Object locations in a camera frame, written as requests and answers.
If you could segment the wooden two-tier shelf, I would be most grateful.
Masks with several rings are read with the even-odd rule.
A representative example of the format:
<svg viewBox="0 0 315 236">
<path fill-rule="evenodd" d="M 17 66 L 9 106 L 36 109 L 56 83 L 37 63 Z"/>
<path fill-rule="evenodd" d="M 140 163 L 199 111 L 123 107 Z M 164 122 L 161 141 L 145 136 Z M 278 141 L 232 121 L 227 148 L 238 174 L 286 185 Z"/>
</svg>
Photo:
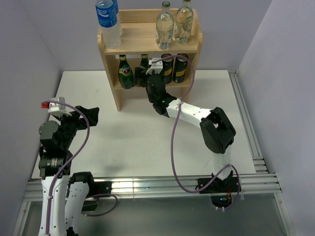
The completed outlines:
<svg viewBox="0 0 315 236">
<path fill-rule="evenodd" d="M 107 74 L 109 85 L 118 111 L 122 108 L 123 88 L 119 82 L 118 69 L 120 60 L 118 55 L 126 55 L 127 61 L 132 69 L 140 64 L 140 55 L 148 54 L 150 57 L 158 57 L 164 53 L 178 54 L 186 53 L 193 69 L 187 68 L 185 79 L 182 83 L 171 82 L 168 86 L 180 88 L 181 94 L 188 102 L 190 92 L 188 91 L 192 81 L 192 73 L 197 70 L 203 34 L 200 19 L 196 9 L 193 10 L 193 23 L 191 36 L 186 44 L 173 42 L 170 49 L 162 50 L 156 44 L 156 18 L 160 9 L 124 9 L 120 10 L 122 35 L 121 45 L 110 49 L 104 45 L 102 32 L 98 32 L 97 43 L 102 62 Z"/>
</svg>

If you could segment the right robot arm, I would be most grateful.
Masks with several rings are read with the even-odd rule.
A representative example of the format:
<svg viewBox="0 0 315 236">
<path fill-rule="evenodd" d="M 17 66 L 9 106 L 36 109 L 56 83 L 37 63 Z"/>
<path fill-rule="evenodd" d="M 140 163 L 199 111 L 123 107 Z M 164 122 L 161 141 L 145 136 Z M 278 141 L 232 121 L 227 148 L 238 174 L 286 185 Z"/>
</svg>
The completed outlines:
<svg viewBox="0 0 315 236">
<path fill-rule="evenodd" d="M 231 145 L 236 130 L 224 110 L 219 107 L 212 110 L 199 108 L 170 95 L 161 76 L 153 70 L 147 74 L 138 67 L 135 77 L 146 88 L 148 100 L 158 114 L 200 128 L 206 147 L 214 154 L 213 186 L 217 191 L 225 191 L 235 173 L 231 167 Z"/>
</svg>

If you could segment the pocari sweat water bottle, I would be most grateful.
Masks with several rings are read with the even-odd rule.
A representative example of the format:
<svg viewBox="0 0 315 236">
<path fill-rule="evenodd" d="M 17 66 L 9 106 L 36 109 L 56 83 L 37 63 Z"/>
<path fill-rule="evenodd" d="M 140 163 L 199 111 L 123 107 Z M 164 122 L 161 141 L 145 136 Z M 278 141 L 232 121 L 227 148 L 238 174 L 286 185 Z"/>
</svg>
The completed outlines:
<svg viewBox="0 0 315 236">
<path fill-rule="evenodd" d="M 113 0 L 113 6 L 114 6 L 115 12 L 116 12 L 117 24 L 118 24 L 118 27 L 119 27 L 119 34 L 122 35 L 122 26 L 121 26 L 119 6 L 118 6 L 118 1 L 117 0 Z"/>
<path fill-rule="evenodd" d="M 113 0 L 97 0 L 95 9 L 104 45 L 110 49 L 118 48 L 121 37 L 116 4 Z"/>
</svg>

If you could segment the green glass bottle front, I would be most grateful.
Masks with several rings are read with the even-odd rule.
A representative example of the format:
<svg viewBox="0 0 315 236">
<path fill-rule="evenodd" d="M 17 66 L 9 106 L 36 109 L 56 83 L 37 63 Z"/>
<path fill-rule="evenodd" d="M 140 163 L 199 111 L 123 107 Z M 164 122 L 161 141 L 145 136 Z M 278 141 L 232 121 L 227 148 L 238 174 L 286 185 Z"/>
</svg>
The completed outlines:
<svg viewBox="0 0 315 236">
<path fill-rule="evenodd" d="M 141 55 L 140 69 L 141 71 L 147 71 L 149 69 L 148 54 Z"/>
</svg>

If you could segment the rear Pocari Sweat water bottle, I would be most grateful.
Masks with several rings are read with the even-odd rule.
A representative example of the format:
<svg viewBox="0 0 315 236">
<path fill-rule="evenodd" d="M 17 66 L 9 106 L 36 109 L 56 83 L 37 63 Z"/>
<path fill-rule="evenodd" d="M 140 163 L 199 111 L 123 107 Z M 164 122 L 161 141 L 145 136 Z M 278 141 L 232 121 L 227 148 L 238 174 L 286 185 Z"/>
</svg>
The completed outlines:
<svg viewBox="0 0 315 236">
<path fill-rule="evenodd" d="M 119 34 L 122 35 L 122 26 L 121 26 L 119 6 L 118 6 L 118 1 L 117 0 L 113 0 L 113 6 L 114 6 L 115 12 L 116 12 L 117 24 L 118 24 L 118 27 L 119 27 Z"/>
</svg>

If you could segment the front Pocari Sweat water bottle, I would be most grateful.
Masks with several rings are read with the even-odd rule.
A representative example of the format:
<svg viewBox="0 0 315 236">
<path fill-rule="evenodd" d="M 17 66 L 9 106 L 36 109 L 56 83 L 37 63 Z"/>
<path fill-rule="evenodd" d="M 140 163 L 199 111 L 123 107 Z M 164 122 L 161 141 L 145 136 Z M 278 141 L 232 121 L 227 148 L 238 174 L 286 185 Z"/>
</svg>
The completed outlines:
<svg viewBox="0 0 315 236">
<path fill-rule="evenodd" d="M 118 48 L 121 37 L 116 4 L 113 0 L 97 0 L 95 9 L 104 45 L 110 49 Z"/>
</svg>

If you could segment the clear glass bottle green cap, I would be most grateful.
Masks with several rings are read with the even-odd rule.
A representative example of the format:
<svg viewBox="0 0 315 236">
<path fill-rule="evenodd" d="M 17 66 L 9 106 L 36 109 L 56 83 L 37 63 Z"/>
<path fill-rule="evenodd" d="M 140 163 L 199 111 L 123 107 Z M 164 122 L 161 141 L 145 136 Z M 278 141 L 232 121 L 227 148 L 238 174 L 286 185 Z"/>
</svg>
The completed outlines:
<svg viewBox="0 0 315 236">
<path fill-rule="evenodd" d="M 190 2 L 191 0 L 183 0 L 183 4 L 177 10 L 175 16 L 174 39 L 182 44 L 189 41 L 192 30 L 193 10 Z"/>
</svg>

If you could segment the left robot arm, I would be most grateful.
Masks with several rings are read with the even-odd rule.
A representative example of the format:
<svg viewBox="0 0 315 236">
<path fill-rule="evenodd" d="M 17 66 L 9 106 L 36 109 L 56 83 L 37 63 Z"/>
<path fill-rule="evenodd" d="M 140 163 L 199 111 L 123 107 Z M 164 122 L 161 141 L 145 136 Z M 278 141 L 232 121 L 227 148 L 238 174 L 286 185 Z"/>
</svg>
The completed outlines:
<svg viewBox="0 0 315 236">
<path fill-rule="evenodd" d="M 43 193 L 40 236 L 75 236 L 75 220 L 86 196 L 96 190 L 90 172 L 70 173 L 76 156 L 69 147 L 79 130 L 90 131 L 98 123 L 99 108 L 76 106 L 72 112 L 63 103 L 45 103 L 55 120 L 39 128 L 39 176 Z"/>
</svg>

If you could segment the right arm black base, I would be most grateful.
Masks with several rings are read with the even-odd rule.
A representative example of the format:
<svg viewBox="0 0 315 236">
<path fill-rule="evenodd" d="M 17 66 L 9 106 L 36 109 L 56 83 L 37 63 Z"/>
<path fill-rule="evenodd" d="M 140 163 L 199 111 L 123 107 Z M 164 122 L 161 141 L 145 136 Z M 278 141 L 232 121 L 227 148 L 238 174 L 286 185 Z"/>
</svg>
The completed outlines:
<svg viewBox="0 0 315 236">
<path fill-rule="evenodd" d="M 199 190 L 204 187 L 212 178 L 198 178 L 197 186 L 195 190 Z M 242 190 L 239 185 L 237 177 L 230 177 L 225 180 L 220 180 L 216 178 L 205 190 L 201 191 L 201 194 L 210 193 L 237 193 L 238 190 Z"/>
</svg>

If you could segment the aluminium frame right rail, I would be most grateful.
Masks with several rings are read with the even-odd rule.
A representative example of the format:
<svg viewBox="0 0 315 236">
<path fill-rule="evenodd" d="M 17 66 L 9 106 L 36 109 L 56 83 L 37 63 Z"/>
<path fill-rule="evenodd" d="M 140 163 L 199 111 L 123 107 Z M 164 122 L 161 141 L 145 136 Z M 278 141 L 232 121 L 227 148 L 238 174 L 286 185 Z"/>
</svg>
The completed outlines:
<svg viewBox="0 0 315 236">
<path fill-rule="evenodd" d="M 232 88 L 236 97 L 236 101 L 239 107 L 242 123 L 246 133 L 246 137 L 249 143 L 250 151 L 252 154 L 252 159 L 257 174 L 269 174 L 268 168 L 266 166 L 264 157 L 262 155 L 254 127 L 248 112 L 246 102 L 241 91 L 241 87 L 237 77 L 237 70 L 228 70 Z"/>
</svg>

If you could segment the black can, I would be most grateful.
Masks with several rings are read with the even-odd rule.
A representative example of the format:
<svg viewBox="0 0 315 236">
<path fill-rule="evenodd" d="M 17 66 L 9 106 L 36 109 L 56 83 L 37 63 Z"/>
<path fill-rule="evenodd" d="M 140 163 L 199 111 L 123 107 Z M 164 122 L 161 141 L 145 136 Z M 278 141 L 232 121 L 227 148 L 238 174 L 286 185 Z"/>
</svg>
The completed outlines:
<svg viewBox="0 0 315 236">
<path fill-rule="evenodd" d="M 171 57 L 171 58 L 164 59 L 164 58 L 169 57 L 169 56 L 171 56 L 171 54 L 163 54 L 161 56 L 161 58 L 163 59 L 163 61 L 162 61 L 163 69 L 162 69 L 160 75 L 161 75 L 162 80 L 165 84 L 170 83 L 171 79 L 172 79 L 172 70 L 173 70 L 174 58 Z"/>
<path fill-rule="evenodd" d="M 173 81 L 182 83 L 185 79 L 188 62 L 186 59 L 175 57 L 175 65 L 173 70 Z"/>
</svg>

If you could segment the aluminium frame rail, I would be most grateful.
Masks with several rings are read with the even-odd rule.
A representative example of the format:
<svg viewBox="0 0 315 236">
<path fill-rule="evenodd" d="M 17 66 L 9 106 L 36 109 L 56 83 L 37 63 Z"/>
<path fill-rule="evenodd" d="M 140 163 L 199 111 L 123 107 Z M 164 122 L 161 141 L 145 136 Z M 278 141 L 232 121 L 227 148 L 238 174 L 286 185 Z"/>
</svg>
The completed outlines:
<svg viewBox="0 0 315 236">
<path fill-rule="evenodd" d="M 181 184 L 194 190 L 197 179 L 210 176 L 180 176 Z M 276 174 L 240 175 L 243 194 L 281 193 L 282 189 Z M 96 183 L 109 181 L 111 193 L 119 199 L 193 197 L 177 184 L 174 177 L 133 177 L 133 178 L 96 178 Z M 29 181 L 23 196 L 23 202 L 42 201 L 41 179 Z"/>
<path fill-rule="evenodd" d="M 262 155 L 254 127 L 248 112 L 246 102 L 241 91 L 241 87 L 237 77 L 237 70 L 228 70 L 232 88 L 236 97 L 236 101 L 239 107 L 242 123 L 246 133 L 246 137 L 249 143 L 250 151 L 252 154 L 252 159 L 257 174 L 269 174 L 268 168 L 266 166 L 264 157 Z"/>
</svg>

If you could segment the aluminium frame front rail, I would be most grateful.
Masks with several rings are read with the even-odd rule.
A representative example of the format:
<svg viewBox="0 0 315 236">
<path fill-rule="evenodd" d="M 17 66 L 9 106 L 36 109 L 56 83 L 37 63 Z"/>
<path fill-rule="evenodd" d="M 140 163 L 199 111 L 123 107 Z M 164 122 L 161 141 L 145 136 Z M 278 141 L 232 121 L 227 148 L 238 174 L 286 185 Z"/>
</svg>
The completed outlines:
<svg viewBox="0 0 315 236">
<path fill-rule="evenodd" d="M 194 190 L 197 179 L 210 176 L 180 176 L 181 184 Z M 282 189 L 276 174 L 240 175 L 243 194 L 281 193 Z M 111 193 L 119 199 L 193 197 L 177 184 L 174 177 L 133 177 L 133 178 L 96 178 L 96 183 L 109 181 Z M 42 201 L 41 179 L 29 181 L 23 196 L 23 202 Z"/>
</svg>

